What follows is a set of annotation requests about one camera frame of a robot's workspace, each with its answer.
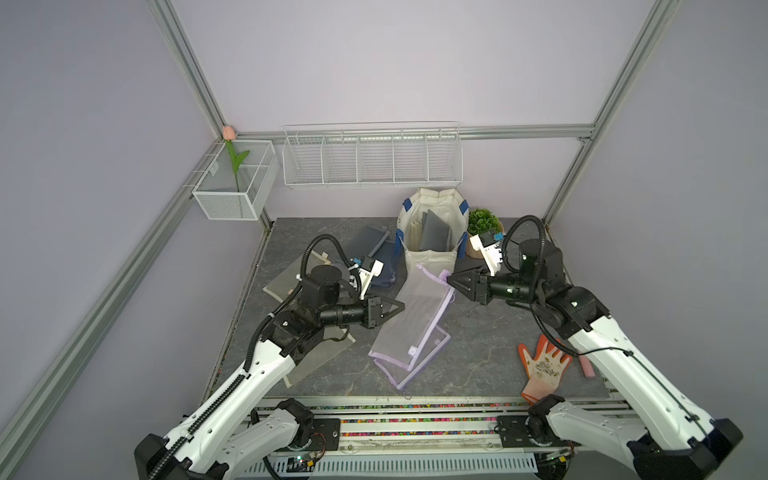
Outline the dark blue mesh pouch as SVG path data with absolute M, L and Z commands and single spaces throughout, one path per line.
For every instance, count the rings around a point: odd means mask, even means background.
M 400 259 L 401 247 L 393 240 L 385 241 L 376 251 L 373 258 L 383 264 L 381 273 L 372 280 L 372 285 L 380 288 L 392 287 L 396 282 L 397 265 Z

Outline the dark grey mesh pouch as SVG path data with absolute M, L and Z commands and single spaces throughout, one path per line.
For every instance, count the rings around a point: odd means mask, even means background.
M 451 249 L 451 229 L 432 210 L 423 214 L 424 232 L 421 251 L 447 252 Z

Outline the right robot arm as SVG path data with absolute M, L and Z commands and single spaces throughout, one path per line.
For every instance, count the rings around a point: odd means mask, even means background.
M 570 356 L 596 366 L 638 417 L 609 418 L 549 394 L 528 410 L 532 443 L 573 442 L 641 479 L 706 479 L 743 440 L 731 420 L 713 418 L 667 380 L 592 292 L 566 281 L 562 252 L 552 242 L 521 242 L 519 265 L 512 268 L 503 265 L 501 235 L 475 235 L 470 242 L 485 266 L 454 273 L 448 284 L 482 305 L 500 299 L 528 308 L 544 333 L 555 330 L 570 344 Z

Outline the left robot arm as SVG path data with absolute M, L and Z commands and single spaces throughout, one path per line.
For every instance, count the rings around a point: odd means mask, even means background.
M 374 329 L 405 309 L 396 299 L 365 293 L 362 269 L 355 282 L 332 265 L 299 277 L 291 294 L 267 315 L 238 369 L 195 412 L 165 435 L 149 434 L 134 458 L 141 479 L 235 479 L 271 453 L 305 447 L 313 413 L 295 399 L 267 417 L 239 427 L 262 398 L 324 340 L 327 327 Z

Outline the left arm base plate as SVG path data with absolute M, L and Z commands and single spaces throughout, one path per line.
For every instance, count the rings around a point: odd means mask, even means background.
M 337 451 L 341 440 L 341 420 L 320 417 L 301 426 L 297 437 L 283 451 Z

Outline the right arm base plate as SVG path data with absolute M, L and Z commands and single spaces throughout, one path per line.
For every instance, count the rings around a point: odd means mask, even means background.
M 532 448 L 565 446 L 555 436 L 547 422 L 531 415 L 499 415 L 493 431 L 504 448 Z

